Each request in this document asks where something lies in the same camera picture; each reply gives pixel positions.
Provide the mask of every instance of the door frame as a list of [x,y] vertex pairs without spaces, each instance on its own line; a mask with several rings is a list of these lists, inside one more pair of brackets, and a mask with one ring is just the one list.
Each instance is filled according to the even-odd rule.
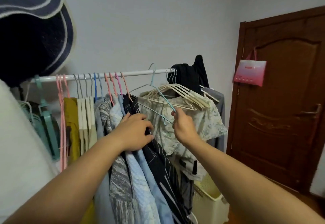
[[[236,56],[236,65],[237,69],[239,61],[243,59],[244,52],[244,42],[245,42],[245,32],[248,28],[262,27],[272,24],[278,24],[281,22],[299,20],[309,17],[316,17],[320,15],[325,15],[325,6],[316,7],[312,9],[306,9],[298,12],[293,12],[289,14],[284,14],[280,16],[269,17],[261,20],[250,21],[250,22],[241,22],[239,27],[238,35],[238,47],[237,47],[237,56]],[[237,107],[237,96],[239,94],[239,83],[233,83],[232,89],[232,101],[231,101],[231,110],[230,110],[230,119],[229,119],[229,131],[228,131],[228,143],[226,153],[232,156],[232,141],[234,134],[235,126],[235,117],[236,117],[236,107]],[[323,110],[320,116],[319,125],[317,132],[315,134],[314,143],[308,155],[306,168],[304,170],[303,177],[298,186],[299,192],[303,194],[309,194],[309,189],[314,178],[319,159],[322,155],[323,147],[325,144],[325,108],[323,103]]]

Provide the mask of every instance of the door panel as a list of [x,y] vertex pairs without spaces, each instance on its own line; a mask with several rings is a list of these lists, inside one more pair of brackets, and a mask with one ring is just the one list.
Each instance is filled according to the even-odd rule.
[[325,16],[246,29],[243,55],[257,46],[263,86],[239,84],[232,155],[298,189],[312,147],[316,104],[325,102]]

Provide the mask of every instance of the forearm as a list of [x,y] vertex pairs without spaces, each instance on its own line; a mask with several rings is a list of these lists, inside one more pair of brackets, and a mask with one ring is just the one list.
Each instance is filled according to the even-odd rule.
[[292,194],[197,138],[185,144],[232,208],[250,223],[324,223]]
[[110,135],[101,138],[5,223],[79,223],[104,175],[122,152],[120,144]]

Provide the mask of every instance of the pink bag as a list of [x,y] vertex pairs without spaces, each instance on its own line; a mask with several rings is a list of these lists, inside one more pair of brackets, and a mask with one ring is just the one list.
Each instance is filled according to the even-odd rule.
[[257,60],[257,52],[254,47],[254,58],[251,60],[252,51],[248,54],[246,60],[240,60],[234,82],[241,82],[251,85],[263,85],[266,61]]

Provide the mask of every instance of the wooden floor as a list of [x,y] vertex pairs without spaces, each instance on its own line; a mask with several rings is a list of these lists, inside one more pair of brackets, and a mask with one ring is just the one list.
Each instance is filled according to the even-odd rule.
[[[285,186],[280,185],[283,189],[287,190],[291,194],[295,195],[297,198],[299,198],[301,201],[303,201],[305,204],[307,204],[309,207],[311,207],[315,212],[320,214],[321,216],[325,217],[324,213],[324,203],[320,203],[313,197],[304,196],[290,188],[287,188]],[[227,224],[245,224],[244,220],[242,220],[238,215],[236,215],[233,210],[229,209],[229,215],[228,215],[229,221],[226,222]]]

